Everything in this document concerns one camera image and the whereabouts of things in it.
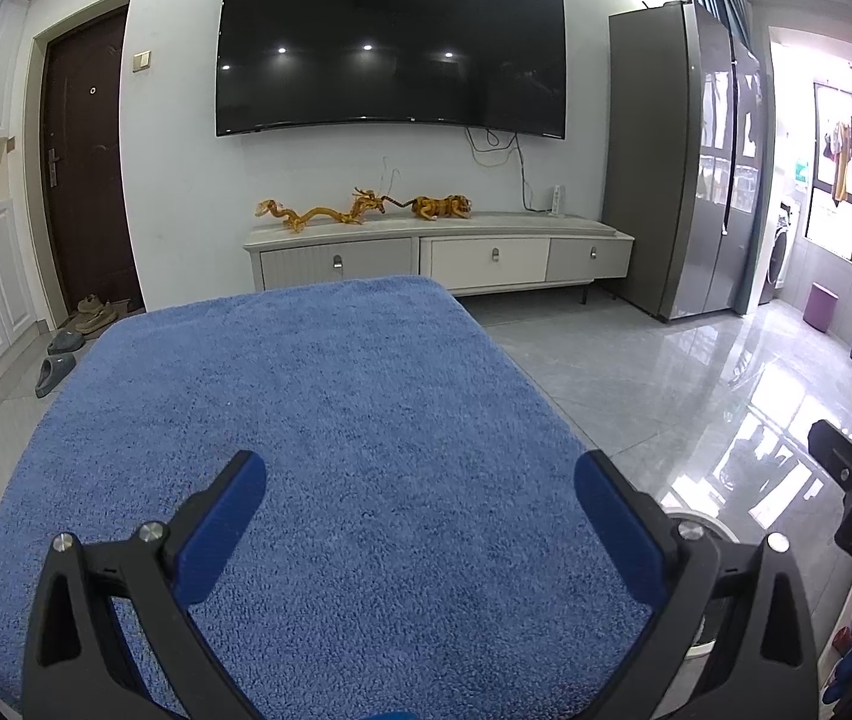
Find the white round trash bin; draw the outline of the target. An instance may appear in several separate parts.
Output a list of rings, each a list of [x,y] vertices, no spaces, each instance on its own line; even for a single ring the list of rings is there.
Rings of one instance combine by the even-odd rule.
[[[678,530],[689,530],[689,528],[701,530],[703,541],[714,544],[716,551],[720,551],[724,544],[740,541],[734,530],[715,515],[707,515],[693,509],[683,509],[683,507],[668,507],[665,513]],[[714,598],[708,590],[711,587],[712,582],[696,583],[696,592],[691,595],[691,598],[698,601],[698,605],[689,606],[686,610],[688,619],[693,619],[691,616],[693,610],[698,612],[696,628],[691,631],[691,639],[686,645],[683,660],[680,661],[672,681],[662,695],[661,703],[655,709],[655,718],[668,718],[678,712],[693,697],[696,683],[700,681],[706,669],[707,660],[714,650],[728,612],[727,598]]]

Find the purple stool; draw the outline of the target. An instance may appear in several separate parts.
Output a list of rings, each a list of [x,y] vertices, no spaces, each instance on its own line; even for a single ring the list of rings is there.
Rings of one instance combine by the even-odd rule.
[[[838,305],[838,294],[835,291],[831,291],[823,284],[813,283],[803,308],[803,321],[815,330],[826,333],[830,330],[836,305]]]

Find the washing machine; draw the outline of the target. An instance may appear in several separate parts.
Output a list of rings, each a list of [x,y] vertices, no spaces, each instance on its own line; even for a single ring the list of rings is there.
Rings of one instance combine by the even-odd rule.
[[[773,249],[769,252],[768,268],[760,294],[760,304],[769,304],[785,286],[792,247],[796,242],[799,207],[792,200],[779,203],[778,224],[774,231]]]

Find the blue fluffy blanket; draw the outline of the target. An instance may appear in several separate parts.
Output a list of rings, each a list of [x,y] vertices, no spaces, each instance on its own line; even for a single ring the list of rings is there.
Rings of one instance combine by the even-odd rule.
[[[582,442],[420,277],[131,317],[0,502],[0,697],[52,538],[166,520],[241,450],[266,491],[193,619],[270,718],[566,718],[649,621],[574,492]]]

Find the grey refrigerator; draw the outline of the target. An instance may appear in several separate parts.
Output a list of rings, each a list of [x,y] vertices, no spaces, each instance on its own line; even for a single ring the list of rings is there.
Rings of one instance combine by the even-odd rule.
[[[632,237],[621,298],[662,322],[743,312],[760,208],[760,60],[694,2],[610,16],[602,220]]]

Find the white power strip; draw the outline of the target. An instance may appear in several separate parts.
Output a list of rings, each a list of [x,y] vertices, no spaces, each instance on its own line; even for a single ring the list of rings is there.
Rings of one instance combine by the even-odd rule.
[[[563,216],[565,214],[566,187],[558,184],[551,189],[550,215]]]

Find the white tv cabinet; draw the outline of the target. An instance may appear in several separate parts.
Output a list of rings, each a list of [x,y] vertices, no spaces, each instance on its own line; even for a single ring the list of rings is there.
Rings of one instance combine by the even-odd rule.
[[[248,236],[255,288],[418,275],[456,296],[589,286],[621,280],[632,237],[598,221],[536,213],[478,213],[468,220],[382,216]]]

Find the golden tiger figurine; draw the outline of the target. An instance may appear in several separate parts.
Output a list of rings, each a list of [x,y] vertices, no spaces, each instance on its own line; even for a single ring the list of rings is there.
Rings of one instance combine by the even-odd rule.
[[[468,220],[472,214],[472,202],[465,195],[447,195],[442,199],[419,195],[406,202],[395,199],[387,199],[387,202],[397,208],[410,210],[420,220],[437,221],[440,218],[460,218]]]

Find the golden dragon figurine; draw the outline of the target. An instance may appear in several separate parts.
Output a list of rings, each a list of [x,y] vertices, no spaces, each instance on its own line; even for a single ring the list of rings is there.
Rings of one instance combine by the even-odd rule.
[[[254,215],[257,218],[270,216],[278,220],[286,229],[293,232],[302,232],[312,221],[332,220],[337,224],[361,224],[367,213],[384,213],[385,195],[377,195],[374,190],[361,190],[356,188],[353,192],[353,201],[346,211],[330,208],[330,206],[314,206],[307,211],[299,211],[282,205],[278,200],[266,199],[257,203]]]

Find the dark brown door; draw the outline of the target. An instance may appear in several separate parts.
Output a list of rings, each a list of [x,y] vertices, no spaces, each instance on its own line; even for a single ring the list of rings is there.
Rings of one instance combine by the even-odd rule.
[[[140,309],[128,232],[118,93],[124,7],[47,47],[42,82],[45,216],[56,276],[71,312],[88,298]]]

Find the black wall television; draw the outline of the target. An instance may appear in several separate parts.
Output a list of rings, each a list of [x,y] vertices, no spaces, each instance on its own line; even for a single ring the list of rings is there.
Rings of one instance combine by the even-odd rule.
[[[216,132],[566,133],[565,0],[223,0]]]

